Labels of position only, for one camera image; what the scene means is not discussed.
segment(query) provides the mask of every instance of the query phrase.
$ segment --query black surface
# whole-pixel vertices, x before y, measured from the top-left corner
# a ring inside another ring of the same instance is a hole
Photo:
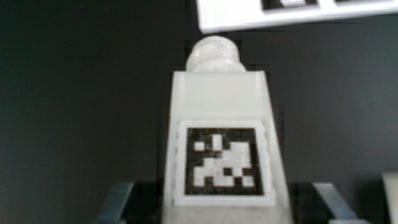
[[[161,217],[161,184],[136,183],[126,203],[122,220],[128,224],[160,223]]]
[[[289,184],[288,187],[295,223],[327,224],[328,220],[334,219],[334,216],[312,187],[312,183],[295,183]]]
[[[268,71],[288,182],[335,183],[373,224],[396,27],[394,14],[220,34]],[[112,184],[161,178],[170,77],[200,38],[193,0],[0,2],[0,223],[87,223]]]

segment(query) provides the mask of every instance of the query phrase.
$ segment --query white rounded top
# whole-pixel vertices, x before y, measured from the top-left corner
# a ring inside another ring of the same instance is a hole
[[[186,71],[245,72],[238,48],[229,39],[209,36],[197,42],[186,61]]]

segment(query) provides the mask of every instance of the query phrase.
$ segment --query white block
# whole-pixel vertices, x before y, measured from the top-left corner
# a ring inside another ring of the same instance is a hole
[[[213,151],[222,150],[222,135],[211,135]]]
[[[232,176],[234,177],[241,177],[243,176],[243,170],[241,170],[240,167],[238,168],[232,168]]]
[[[213,168],[208,167],[195,167],[193,169],[195,177],[209,177],[213,175]]]
[[[195,151],[202,152],[204,151],[204,142],[195,142],[193,148],[195,148]]]
[[[204,177],[202,176],[197,176],[193,178],[193,186],[195,187],[202,187],[204,186]]]
[[[215,159],[213,158],[204,158],[204,167],[213,168],[215,167]]]
[[[243,177],[241,178],[241,185],[243,185],[243,187],[254,187],[254,179],[252,179],[252,177]]]
[[[300,6],[304,1],[280,0],[284,6],[300,7],[263,10],[261,0],[197,0],[200,31],[215,33],[398,12],[396,0],[316,2]]]
[[[213,184],[215,187],[232,187],[234,185],[232,177],[224,176],[213,177]]]

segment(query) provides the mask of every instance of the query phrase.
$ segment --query qr-like code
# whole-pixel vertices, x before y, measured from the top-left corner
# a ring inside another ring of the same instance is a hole
[[[263,195],[254,128],[188,128],[186,195]]]

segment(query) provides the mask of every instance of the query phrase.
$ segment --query white tower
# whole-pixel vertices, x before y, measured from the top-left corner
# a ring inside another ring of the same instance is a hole
[[[222,37],[174,73],[163,224],[291,224],[263,71],[245,71]]]

